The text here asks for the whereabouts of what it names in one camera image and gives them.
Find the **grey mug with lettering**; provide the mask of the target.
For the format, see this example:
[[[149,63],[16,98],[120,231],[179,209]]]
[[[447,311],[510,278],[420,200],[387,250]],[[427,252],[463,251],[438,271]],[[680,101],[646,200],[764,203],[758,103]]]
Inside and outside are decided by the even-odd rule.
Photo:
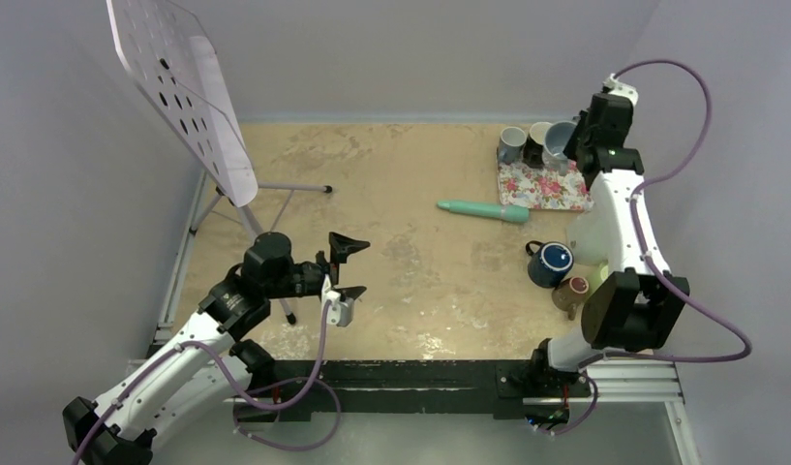
[[[513,164],[524,157],[527,132],[520,127],[507,126],[501,130],[496,158],[500,164]]]

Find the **light grey mug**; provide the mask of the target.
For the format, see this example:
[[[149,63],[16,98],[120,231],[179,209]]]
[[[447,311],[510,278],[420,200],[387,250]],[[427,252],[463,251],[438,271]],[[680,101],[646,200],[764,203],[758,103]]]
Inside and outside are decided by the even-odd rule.
[[[548,127],[544,133],[541,155],[545,168],[555,171],[558,175],[567,175],[569,159],[565,155],[565,148],[576,127],[574,121],[559,121]]]

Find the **black mug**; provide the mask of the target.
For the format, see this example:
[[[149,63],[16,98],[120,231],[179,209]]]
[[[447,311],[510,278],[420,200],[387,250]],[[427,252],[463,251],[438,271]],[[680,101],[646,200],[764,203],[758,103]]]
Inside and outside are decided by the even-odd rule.
[[[551,126],[551,122],[536,122],[527,131],[523,162],[532,169],[542,169],[544,167],[542,160],[543,142]]]

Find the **brown mug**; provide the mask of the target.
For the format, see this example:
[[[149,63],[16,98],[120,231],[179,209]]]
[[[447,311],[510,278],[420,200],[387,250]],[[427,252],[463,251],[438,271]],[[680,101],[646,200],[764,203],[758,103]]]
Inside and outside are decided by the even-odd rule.
[[[551,292],[551,297],[554,305],[563,311],[570,321],[574,321],[579,308],[588,298],[589,288],[589,282],[584,277],[574,276],[561,281]]]

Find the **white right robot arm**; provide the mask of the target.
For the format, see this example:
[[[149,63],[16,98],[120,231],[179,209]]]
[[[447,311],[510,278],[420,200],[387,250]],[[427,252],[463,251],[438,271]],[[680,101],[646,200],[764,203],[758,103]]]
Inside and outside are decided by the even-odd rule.
[[[593,200],[568,226],[569,247],[577,263],[606,264],[608,275],[585,301],[579,327],[538,346],[542,359],[531,364],[528,380],[542,394],[605,355],[662,348],[690,294],[688,281],[663,259],[637,190],[644,166],[640,153],[624,145],[634,106],[630,95],[594,94],[564,149]]]

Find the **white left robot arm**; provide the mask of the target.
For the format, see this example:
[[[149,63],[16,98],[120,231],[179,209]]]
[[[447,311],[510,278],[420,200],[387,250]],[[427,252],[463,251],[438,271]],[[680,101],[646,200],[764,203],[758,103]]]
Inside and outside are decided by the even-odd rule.
[[[263,232],[198,305],[179,332],[125,380],[94,400],[78,396],[63,411],[75,464],[147,464],[158,434],[155,421],[167,402],[208,362],[213,362],[232,391],[265,412],[295,406],[319,382],[326,327],[351,323],[364,286],[341,288],[340,267],[370,242],[330,232],[329,250],[312,262],[295,263],[291,241],[281,232]],[[319,348],[308,377],[292,398],[276,403],[257,396],[270,390],[273,370],[265,350],[245,335],[267,319],[274,300],[315,296],[320,303]],[[223,352],[242,364],[235,376]]]

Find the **dark blue mug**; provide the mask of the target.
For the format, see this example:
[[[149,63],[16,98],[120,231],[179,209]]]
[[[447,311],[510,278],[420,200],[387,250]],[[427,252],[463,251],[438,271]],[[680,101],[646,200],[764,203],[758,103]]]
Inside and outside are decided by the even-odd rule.
[[[572,251],[557,241],[531,240],[525,245],[525,250],[530,257],[527,273],[540,288],[556,288],[574,265]]]

